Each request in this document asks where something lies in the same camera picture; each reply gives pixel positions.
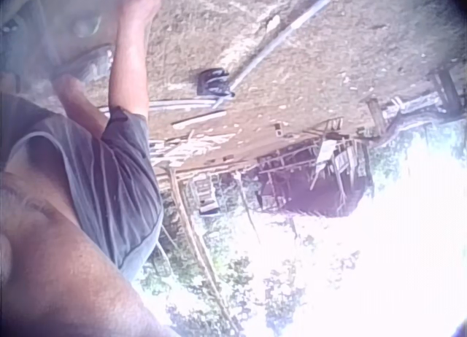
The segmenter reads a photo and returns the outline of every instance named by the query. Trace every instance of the man's neck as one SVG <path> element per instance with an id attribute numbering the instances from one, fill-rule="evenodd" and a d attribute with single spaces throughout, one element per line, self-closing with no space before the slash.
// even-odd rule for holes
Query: man's neck
<path id="1" fill-rule="evenodd" d="M 68 180 L 58 152 L 42 146 L 39 161 L 32 163 L 27 146 L 21 147 L 9 160 L 5 171 L 24 181 L 23 192 L 32 198 L 47 197 L 47 202 L 66 219 L 80 226 L 70 196 Z"/>

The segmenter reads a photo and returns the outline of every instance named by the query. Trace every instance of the man's arm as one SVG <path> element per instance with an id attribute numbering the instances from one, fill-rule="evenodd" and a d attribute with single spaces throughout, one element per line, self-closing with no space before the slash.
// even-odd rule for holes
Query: man's arm
<path id="1" fill-rule="evenodd" d="M 120 107 L 147 118 L 145 31 L 161 8 L 161 0 L 125 0 L 119 19 L 109 84 L 109 107 Z"/>

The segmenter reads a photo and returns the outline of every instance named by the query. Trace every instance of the ground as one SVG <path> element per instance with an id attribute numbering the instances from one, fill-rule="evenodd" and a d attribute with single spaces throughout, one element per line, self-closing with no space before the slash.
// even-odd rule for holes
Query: ground
<path id="1" fill-rule="evenodd" d="M 313 2 L 165 0 L 150 37 L 150 98 L 195 97 L 201 70 L 222 66 L 235 73 Z M 279 27 L 266 32 L 275 15 Z M 182 167 L 191 169 L 230 154 L 234 160 L 255 158 L 290 143 L 275 136 L 278 122 L 285 133 L 300 133 L 342 116 L 344 128 L 354 131 L 371 125 L 364 102 L 369 96 L 384 103 L 432 91 L 429 71 L 465 58 L 466 29 L 450 0 L 331 0 L 242 83 L 236 99 L 223 107 L 225 117 L 176 131 L 174 121 L 209 110 L 156 112 L 150 136 L 166 139 L 191 129 L 195 135 L 236 134 L 221 150 Z M 102 39 L 98 34 L 96 42 Z M 96 83 L 88 94 L 97 106 L 105 105 L 107 84 Z M 56 107 L 56 101 L 47 99 L 47 105 Z"/>

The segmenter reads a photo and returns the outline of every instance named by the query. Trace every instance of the man's ear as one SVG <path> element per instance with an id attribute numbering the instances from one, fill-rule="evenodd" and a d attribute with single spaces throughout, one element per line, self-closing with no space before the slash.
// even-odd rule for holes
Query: man's ear
<path id="1" fill-rule="evenodd" d="M 9 275 L 12 272 L 12 246 L 8 238 L 0 233 L 0 284 L 5 285 L 8 282 Z"/>

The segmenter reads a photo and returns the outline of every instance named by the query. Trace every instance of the gray t-shirt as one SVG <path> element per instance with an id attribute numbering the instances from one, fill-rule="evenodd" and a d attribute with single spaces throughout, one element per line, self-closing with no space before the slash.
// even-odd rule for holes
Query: gray t-shirt
<path id="1" fill-rule="evenodd" d="M 133 280 L 157 243 L 163 207 L 150 162 L 146 120 L 111 111 L 102 139 L 13 96 L 1 97 L 1 165 L 33 138 L 60 152 L 81 229 Z"/>

